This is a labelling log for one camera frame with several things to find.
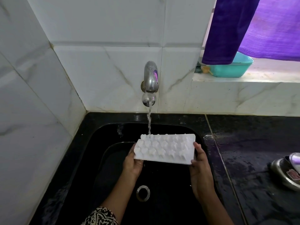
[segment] red sticker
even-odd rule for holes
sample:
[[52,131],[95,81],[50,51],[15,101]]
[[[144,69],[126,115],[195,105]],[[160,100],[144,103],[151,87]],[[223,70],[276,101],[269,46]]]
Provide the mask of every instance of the red sticker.
[[291,177],[291,179],[298,181],[300,180],[300,175],[294,169],[290,169],[287,174]]

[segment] black and white patterned sleeve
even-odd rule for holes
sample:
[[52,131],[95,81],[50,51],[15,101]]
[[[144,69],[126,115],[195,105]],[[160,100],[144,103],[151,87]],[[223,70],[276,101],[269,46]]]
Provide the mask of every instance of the black and white patterned sleeve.
[[81,225],[118,225],[114,214],[104,207],[96,208]]

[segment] green object on sill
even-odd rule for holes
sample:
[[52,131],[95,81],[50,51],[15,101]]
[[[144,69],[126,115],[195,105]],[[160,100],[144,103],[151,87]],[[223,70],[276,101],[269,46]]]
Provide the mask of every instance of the green object on sill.
[[210,65],[210,71],[216,77],[241,77],[252,63],[252,58],[237,52],[231,64]]

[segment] faucet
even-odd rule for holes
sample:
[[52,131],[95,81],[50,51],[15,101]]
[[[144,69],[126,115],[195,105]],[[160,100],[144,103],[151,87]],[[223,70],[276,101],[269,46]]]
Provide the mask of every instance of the faucet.
[[144,92],[142,102],[145,106],[154,105],[155,93],[158,91],[158,71],[153,61],[148,61],[144,69],[144,81],[141,83],[141,90]]

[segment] sink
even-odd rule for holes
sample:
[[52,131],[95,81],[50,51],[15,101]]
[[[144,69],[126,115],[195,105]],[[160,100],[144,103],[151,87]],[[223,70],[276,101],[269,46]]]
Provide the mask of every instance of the sink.
[[[151,125],[152,134],[196,135],[191,129],[176,125]],[[122,172],[122,163],[132,144],[141,134],[148,134],[145,123],[104,125],[92,135],[56,224],[80,224],[113,189]],[[137,189],[150,191],[147,201],[137,199]],[[139,192],[145,198],[147,191]],[[145,161],[127,205],[124,224],[207,224],[201,205],[190,186],[189,167],[182,164]]]

